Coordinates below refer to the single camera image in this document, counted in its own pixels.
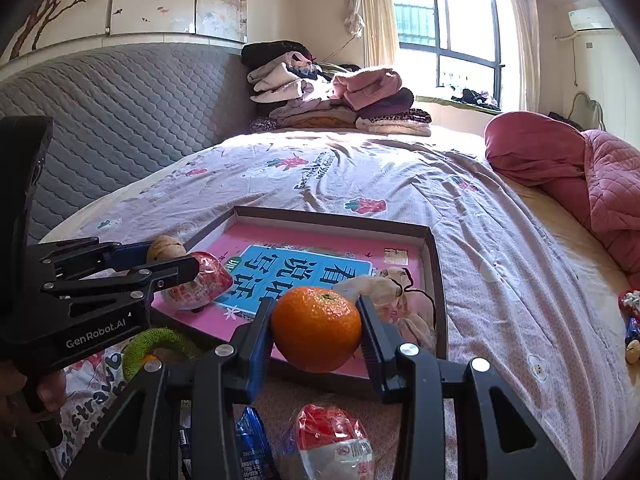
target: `headboard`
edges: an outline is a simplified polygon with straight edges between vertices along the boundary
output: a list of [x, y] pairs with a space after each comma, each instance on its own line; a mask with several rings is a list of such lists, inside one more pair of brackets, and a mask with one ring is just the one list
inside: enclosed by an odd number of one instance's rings
[[55, 121], [29, 242], [93, 200], [247, 132], [246, 74], [226, 47], [142, 43], [51, 59], [0, 82], [0, 118]]

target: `white snowflake print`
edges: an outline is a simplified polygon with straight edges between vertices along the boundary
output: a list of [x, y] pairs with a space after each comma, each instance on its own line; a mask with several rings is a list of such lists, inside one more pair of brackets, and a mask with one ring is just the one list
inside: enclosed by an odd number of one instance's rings
[[236, 319], [236, 314], [240, 316], [240, 310], [234, 306], [228, 306], [225, 312], [225, 319]]

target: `pink quilt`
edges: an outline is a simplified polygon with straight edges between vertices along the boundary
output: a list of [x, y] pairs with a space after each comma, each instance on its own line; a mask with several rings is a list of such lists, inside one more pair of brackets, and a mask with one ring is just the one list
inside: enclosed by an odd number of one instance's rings
[[640, 152], [600, 130], [512, 112], [486, 127], [486, 157], [523, 186], [541, 186], [587, 228], [640, 288]]

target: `red plastic wrapped snack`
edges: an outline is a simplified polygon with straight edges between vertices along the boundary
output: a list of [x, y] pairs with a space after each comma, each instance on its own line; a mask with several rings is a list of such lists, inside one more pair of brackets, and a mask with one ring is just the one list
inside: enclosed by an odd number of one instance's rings
[[162, 291], [164, 302], [176, 310], [205, 306], [234, 284], [231, 274], [212, 254], [196, 251], [191, 256], [200, 263], [196, 279]]
[[282, 437], [278, 471], [282, 480], [373, 480], [374, 459], [359, 420], [308, 404]]

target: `orange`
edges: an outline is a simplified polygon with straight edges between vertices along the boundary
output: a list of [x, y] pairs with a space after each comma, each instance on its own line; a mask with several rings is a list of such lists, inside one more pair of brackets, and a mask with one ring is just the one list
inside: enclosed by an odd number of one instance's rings
[[271, 333], [289, 363], [323, 374], [353, 356], [362, 338], [362, 322], [355, 305], [334, 291], [297, 286], [276, 303]]

